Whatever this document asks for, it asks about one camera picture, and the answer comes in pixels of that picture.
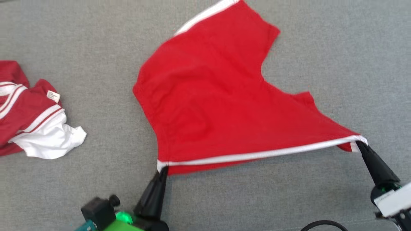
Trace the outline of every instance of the gray table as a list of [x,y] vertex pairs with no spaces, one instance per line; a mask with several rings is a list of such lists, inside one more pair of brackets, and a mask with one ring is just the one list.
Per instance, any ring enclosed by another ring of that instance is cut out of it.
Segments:
[[[0,59],[32,85],[48,80],[70,125],[88,133],[56,160],[0,158],[0,230],[74,230],[80,207],[116,193],[132,209],[156,166],[156,137],[131,92],[139,67],[213,0],[5,1]],[[282,30],[263,75],[290,93],[309,90],[326,115],[368,138],[411,181],[410,2],[249,0]],[[338,148],[275,157],[168,179],[163,218],[177,231],[297,231],[332,219],[349,231],[375,221],[360,155]],[[330,227],[317,230],[332,230]]]

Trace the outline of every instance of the clothing label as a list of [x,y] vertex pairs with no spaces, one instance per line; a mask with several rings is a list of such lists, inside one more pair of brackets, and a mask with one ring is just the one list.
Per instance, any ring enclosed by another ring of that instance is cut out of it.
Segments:
[[54,100],[54,102],[58,103],[60,100],[60,94],[52,91],[47,92],[47,98]]

